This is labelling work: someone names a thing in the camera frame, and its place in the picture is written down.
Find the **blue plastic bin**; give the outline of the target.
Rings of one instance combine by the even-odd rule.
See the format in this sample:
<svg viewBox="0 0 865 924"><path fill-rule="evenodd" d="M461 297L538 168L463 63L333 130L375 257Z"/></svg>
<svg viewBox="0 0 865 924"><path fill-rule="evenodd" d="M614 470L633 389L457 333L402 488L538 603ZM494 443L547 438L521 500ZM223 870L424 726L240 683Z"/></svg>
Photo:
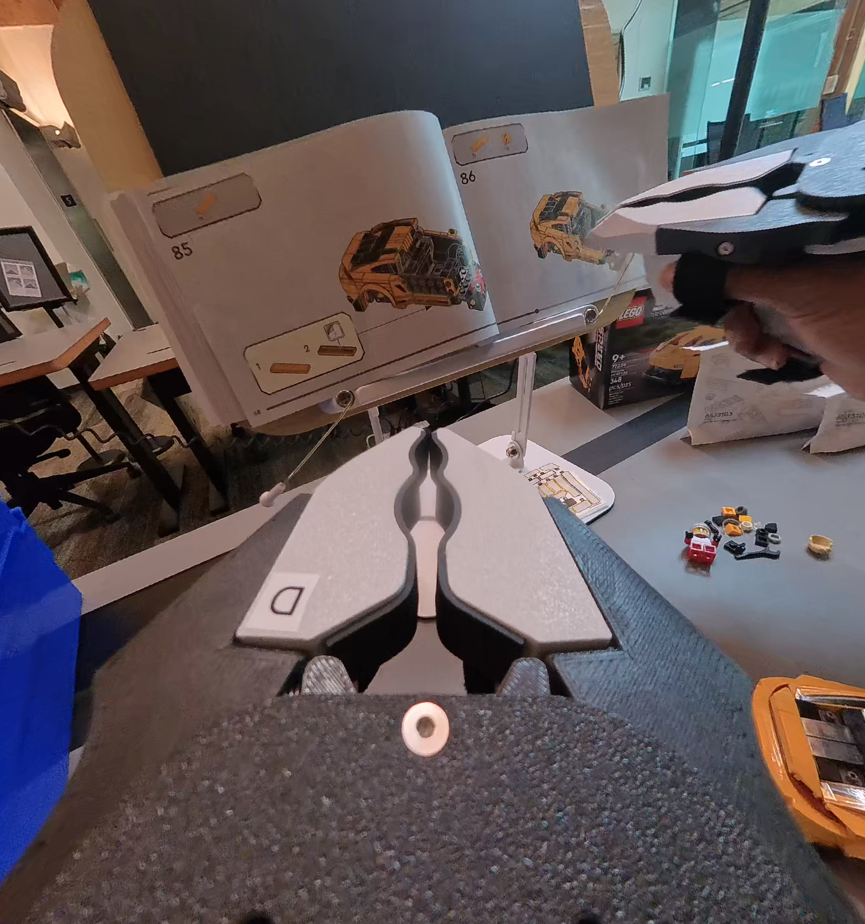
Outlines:
<svg viewBox="0 0 865 924"><path fill-rule="evenodd" d="M82 596L0 497L0 883L65 790Z"/></svg>

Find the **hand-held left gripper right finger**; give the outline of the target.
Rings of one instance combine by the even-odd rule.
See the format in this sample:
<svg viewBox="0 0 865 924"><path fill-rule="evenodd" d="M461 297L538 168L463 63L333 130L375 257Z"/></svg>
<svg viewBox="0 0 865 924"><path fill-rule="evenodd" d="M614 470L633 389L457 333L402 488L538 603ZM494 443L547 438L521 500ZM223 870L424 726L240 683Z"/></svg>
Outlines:
<svg viewBox="0 0 865 924"><path fill-rule="evenodd" d="M450 430L432 435L436 627L467 692L494 692L513 662L603 651L613 630L545 499Z"/></svg>

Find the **black metal pole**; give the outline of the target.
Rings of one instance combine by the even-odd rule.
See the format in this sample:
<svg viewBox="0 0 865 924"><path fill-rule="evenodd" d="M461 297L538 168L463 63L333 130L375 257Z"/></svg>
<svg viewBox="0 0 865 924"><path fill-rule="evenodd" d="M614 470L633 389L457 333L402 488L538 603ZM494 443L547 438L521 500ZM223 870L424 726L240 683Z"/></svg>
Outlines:
<svg viewBox="0 0 865 924"><path fill-rule="evenodd" d="M747 113L750 89L758 63L770 1L751 1L739 49L734 86L723 125L718 162L736 155L741 127Z"/></svg>

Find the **wooden desk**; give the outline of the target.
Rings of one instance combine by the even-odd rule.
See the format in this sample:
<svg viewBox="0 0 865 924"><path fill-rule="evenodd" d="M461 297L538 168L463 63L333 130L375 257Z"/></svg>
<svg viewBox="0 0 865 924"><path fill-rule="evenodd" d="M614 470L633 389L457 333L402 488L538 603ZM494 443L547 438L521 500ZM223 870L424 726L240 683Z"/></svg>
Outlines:
<svg viewBox="0 0 865 924"><path fill-rule="evenodd" d="M158 535L175 532L180 525L181 481L174 479L149 445L126 407L110 390L98 391L90 377L98 369L99 341L111 321L76 321L69 326L38 334L23 334L0 344L0 388L35 378L69 371L122 442L127 453L149 480L163 501Z"/></svg>
<svg viewBox="0 0 865 924"><path fill-rule="evenodd" d="M186 413L181 398L191 392L165 332L159 324L124 334L90 376L90 385L105 391L119 385L147 382L153 401L170 417L186 448L207 476L208 509L221 514L230 508L222 461L209 448Z"/></svg>

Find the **lego instruction booklet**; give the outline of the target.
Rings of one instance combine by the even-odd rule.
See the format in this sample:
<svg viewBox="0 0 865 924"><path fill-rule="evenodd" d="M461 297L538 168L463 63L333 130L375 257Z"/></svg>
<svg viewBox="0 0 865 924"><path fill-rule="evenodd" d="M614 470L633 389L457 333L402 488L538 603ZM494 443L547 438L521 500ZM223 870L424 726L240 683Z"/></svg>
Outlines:
<svg viewBox="0 0 865 924"><path fill-rule="evenodd" d="M212 423L265 430L646 283L591 241L667 179L669 99L444 127L376 115L119 193L113 208Z"/></svg>

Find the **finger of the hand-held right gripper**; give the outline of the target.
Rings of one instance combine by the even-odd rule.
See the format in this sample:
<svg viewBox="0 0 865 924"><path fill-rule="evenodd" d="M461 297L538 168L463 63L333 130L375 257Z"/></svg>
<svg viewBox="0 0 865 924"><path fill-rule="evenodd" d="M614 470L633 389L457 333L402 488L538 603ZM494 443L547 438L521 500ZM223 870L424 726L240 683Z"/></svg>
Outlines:
<svg viewBox="0 0 865 924"><path fill-rule="evenodd" d="M756 187L694 193L689 199L623 205L596 225L591 241L605 249L646 255L740 255L736 228L747 228L754 216L773 204L773 198Z"/></svg>
<svg viewBox="0 0 865 924"><path fill-rule="evenodd" d="M759 210L778 192L793 188L800 175L801 164L790 149L695 171L625 200L619 209L658 205L695 209L717 202L716 210L736 205L741 210Z"/></svg>

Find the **red lego minifigure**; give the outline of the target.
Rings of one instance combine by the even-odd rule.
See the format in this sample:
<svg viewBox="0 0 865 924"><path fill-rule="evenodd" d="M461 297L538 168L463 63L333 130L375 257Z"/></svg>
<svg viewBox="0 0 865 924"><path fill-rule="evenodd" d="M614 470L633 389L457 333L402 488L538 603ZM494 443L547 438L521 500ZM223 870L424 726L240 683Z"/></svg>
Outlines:
<svg viewBox="0 0 865 924"><path fill-rule="evenodd" d="M718 552L721 533L714 525L699 522L684 534L685 557L693 565L710 567Z"/></svg>

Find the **person's right hand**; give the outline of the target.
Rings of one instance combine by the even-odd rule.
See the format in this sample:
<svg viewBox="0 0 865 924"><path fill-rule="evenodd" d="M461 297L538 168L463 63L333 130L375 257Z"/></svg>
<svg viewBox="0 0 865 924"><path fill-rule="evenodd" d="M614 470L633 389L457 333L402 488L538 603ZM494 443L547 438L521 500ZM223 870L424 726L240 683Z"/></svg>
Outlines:
<svg viewBox="0 0 865 924"><path fill-rule="evenodd" d="M732 265L724 294L735 304L723 329L737 353L774 370L789 359L788 339L768 333L754 311L768 308L784 319L787 335L820 360L824 375L865 401L865 251Z"/></svg>

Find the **black lego set box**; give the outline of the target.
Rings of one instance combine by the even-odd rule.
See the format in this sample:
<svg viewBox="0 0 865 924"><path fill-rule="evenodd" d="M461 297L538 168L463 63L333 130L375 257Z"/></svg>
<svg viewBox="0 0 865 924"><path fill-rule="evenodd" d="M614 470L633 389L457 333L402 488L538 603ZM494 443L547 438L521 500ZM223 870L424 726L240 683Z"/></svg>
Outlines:
<svg viewBox="0 0 865 924"><path fill-rule="evenodd" d="M648 287L632 292L610 324L573 340L571 385L601 410L691 392L703 350L721 344L724 332L674 311Z"/></svg>

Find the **pile of small lego pieces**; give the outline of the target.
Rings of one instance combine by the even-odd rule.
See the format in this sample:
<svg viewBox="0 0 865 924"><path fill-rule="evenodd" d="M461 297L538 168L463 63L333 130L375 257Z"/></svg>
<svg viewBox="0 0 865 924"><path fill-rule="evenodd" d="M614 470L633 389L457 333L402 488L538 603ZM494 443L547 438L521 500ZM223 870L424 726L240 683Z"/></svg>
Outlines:
<svg viewBox="0 0 865 924"><path fill-rule="evenodd" d="M782 538L774 522L755 520L745 505L726 505L694 527L703 539L736 561L778 560Z"/></svg>

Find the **yellow lego car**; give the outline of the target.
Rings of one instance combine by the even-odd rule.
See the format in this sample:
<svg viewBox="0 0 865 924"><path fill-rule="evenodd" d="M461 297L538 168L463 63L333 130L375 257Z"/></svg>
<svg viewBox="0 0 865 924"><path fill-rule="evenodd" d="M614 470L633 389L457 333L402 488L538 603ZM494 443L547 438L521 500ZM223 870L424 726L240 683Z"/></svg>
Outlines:
<svg viewBox="0 0 865 924"><path fill-rule="evenodd" d="M865 689L766 677L751 710L770 776L808 842L865 861Z"/></svg>

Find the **black framed sign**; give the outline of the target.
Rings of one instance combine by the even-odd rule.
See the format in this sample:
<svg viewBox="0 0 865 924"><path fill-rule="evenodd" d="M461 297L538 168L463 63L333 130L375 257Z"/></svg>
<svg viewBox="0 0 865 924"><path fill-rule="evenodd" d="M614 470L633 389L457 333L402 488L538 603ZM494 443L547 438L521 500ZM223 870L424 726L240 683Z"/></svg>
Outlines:
<svg viewBox="0 0 865 924"><path fill-rule="evenodd" d="M0 306L8 312L58 308L74 301L34 228L0 228Z"/></svg>

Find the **sticker sheet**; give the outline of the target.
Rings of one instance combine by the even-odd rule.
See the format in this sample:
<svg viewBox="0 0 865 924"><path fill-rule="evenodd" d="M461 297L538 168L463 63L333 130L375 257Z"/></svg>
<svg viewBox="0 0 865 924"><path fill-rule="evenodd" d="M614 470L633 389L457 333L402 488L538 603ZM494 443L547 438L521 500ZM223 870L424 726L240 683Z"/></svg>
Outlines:
<svg viewBox="0 0 865 924"><path fill-rule="evenodd" d="M570 470L556 463L531 468L524 473L545 500L554 499L584 522L604 509L604 502Z"/></svg>

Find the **black office chair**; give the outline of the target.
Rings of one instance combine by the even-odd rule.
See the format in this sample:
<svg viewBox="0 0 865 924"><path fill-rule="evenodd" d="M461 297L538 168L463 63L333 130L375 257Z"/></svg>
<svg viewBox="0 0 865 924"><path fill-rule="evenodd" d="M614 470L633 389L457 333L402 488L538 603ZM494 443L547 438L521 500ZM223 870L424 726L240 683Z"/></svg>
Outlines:
<svg viewBox="0 0 865 924"><path fill-rule="evenodd" d="M30 516L40 505L58 510L71 503L96 511L106 522L119 519L107 504L76 494L72 488L125 468L125 461L44 478L33 472L42 461L68 456L67 450L53 452L51 447L61 439L75 438L81 423L78 409L61 392L49 397L26 390L0 390L0 483L11 507Z"/></svg>

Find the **white book stand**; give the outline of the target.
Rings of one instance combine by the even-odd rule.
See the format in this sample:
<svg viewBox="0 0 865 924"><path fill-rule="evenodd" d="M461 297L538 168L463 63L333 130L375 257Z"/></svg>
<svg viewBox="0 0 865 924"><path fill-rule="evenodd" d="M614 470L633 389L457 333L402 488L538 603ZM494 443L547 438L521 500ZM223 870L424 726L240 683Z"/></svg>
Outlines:
<svg viewBox="0 0 865 924"><path fill-rule="evenodd" d="M548 463L556 463L572 471L590 491L597 493L604 502L604 509L599 514L592 514L587 522L581 520L589 523L611 509L614 503L614 492L599 477L588 473L575 463L562 462L560 456L536 445L529 439L534 375L537 364L536 354L540 349L592 331L598 321L609 320L612 301L613 297L608 296L601 302L600 307L595 304L584 304L567 309L552 318L537 321L525 329L510 334L501 334L373 384L361 385L354 390L338 388L325 402L326 412L336 414L338 422L350 412L368 411L371 418L376 419L377 414L374 409L381 405L516 360L518 362L517 416L516 424L506 438L504 461L522 475L531 468L538 468Z"/></svg>

